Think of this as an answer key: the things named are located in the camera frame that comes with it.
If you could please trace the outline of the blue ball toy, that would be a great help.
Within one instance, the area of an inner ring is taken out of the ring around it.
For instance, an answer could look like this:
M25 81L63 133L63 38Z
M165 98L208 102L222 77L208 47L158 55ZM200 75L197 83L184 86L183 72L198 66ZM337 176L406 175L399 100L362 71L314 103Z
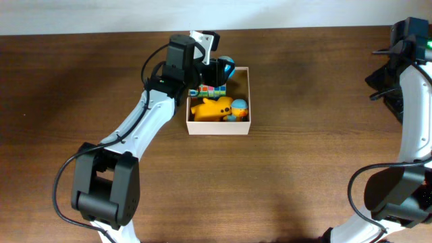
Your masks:
M228 79L230 79L235 73L235 66L236 65L234 63L234 60L231 57L226 56L226 55L221 56L219 58L227 61L227 64L224 67L224 74Z

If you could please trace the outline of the rubiks cube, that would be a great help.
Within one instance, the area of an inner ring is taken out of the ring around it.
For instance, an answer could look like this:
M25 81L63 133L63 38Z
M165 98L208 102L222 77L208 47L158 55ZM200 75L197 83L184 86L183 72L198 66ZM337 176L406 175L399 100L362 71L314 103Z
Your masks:
M193 98L193 99L197 99L197 98L202 97L200 89L198 89L198 90L190 89L188 96Z
M199 88L199 97L216 99L225 96L227 93L226 85L213 87L201 85Z

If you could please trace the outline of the yellow dog toy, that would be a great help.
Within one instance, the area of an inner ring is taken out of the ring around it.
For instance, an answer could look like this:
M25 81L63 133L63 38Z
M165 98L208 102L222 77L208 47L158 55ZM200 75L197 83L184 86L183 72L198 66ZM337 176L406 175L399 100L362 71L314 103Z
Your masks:
M231 97L219 97L217 100L203 98L202 104L190 108L195 122L219 122L226 115L231 115Z

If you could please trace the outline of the yellow duck toy blue cap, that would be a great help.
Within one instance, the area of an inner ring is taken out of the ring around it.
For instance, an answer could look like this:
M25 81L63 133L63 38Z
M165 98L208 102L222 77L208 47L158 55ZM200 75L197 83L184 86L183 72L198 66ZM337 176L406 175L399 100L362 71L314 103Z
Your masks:
M231 104L231 115L223 118L225 122L246 122L248 116L248 103L243 99L236 99Z

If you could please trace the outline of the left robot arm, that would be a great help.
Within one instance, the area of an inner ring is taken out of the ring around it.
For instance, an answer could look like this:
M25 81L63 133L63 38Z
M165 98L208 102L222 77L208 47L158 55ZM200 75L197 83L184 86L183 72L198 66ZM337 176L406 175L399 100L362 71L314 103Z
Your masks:
M175 34L167 55L149 75L141 74L140 100L121 125L98 144L85 142L75 163L72 208L103 242L137 242L132 218L140 200L139 161L156 133L175 114L189 90L222 86L235 65L213 59L220 36L211 31Z

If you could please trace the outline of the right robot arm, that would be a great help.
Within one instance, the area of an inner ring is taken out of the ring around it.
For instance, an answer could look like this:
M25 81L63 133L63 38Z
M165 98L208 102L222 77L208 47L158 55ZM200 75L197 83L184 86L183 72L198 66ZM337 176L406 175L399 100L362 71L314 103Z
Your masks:
M352 206L347 222L329 228L321 242L382 242L385 237L419 224L431 223L431 37L429 22L408 17L391 27L390 44L377 51L388 62L368 76L375 90L369 98L383 99L402 125L395 163L358 169L347 187L362 173L376 169L364 189L364 205Z

